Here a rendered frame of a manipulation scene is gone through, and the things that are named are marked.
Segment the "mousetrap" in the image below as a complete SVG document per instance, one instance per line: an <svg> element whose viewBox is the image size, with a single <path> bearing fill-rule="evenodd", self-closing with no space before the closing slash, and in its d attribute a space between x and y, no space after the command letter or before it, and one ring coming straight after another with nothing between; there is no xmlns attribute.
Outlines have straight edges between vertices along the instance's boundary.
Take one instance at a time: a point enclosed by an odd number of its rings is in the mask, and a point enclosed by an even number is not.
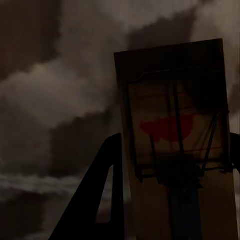
<svg viewBox="0 0 240 240"><path fill-rule="evenodd" d="M114 60L136 240L239 240L223 38Z"/></svg>

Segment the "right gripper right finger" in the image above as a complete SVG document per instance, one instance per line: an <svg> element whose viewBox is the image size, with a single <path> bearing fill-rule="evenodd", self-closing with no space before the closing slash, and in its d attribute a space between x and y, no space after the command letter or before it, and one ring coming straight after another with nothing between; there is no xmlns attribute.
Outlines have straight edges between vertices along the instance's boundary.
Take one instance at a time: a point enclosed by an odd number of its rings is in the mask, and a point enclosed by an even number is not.
<svg viewBox="0 0 240 240"><path fill-rule="evenodd" d="M230 133L230 160L240 172L240 134Z"/></svg>

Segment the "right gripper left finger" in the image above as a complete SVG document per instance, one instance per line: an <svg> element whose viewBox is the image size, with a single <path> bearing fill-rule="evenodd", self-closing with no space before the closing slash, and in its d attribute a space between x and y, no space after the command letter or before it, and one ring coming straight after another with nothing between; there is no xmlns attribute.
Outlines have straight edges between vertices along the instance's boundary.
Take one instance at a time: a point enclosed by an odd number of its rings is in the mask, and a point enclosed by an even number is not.
<svg viewBox="0 0 240 240"><path fill-rule="evenodd" d="M111 221L95 223L112 165ZM105 140L49 240L125 240L121 133Z"/></svg>

